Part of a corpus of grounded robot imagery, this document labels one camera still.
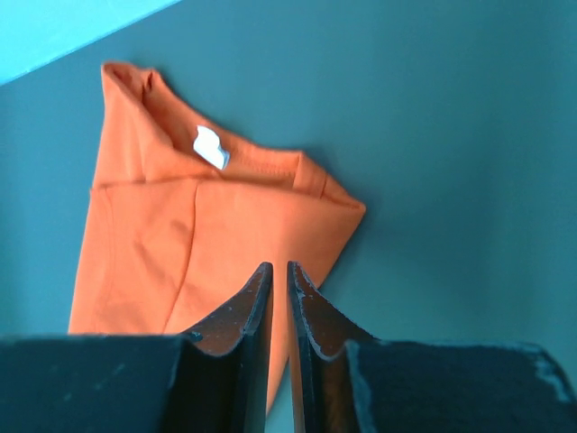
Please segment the orange t shirt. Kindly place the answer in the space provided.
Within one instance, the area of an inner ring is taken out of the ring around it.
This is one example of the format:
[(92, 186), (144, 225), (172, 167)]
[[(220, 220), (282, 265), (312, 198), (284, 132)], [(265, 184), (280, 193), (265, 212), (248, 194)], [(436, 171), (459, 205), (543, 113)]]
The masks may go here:
[(323, 283), (362, 221), (302, 151), (203, 117), (155, 69), (108, 62), (105, 117), (69, 319), (72, 334), (176, 334), (273, 266), (268, 401), (289, 357), (287, 265)]

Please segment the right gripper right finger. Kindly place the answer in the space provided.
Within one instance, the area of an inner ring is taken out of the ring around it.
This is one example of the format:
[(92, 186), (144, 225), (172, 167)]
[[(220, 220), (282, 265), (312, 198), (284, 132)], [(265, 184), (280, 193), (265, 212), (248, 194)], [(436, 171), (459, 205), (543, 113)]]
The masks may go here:
[(385, 341), (287, 268), (298, 432), (573, 432), (563, 368), (526, 343)]

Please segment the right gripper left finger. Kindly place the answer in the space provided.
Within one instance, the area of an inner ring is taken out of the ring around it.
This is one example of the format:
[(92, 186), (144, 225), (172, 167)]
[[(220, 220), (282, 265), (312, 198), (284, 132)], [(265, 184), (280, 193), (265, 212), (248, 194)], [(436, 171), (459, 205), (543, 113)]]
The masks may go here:
[(175, 335), (3, 339), (2, 431), (263, 431), (272, 277)]

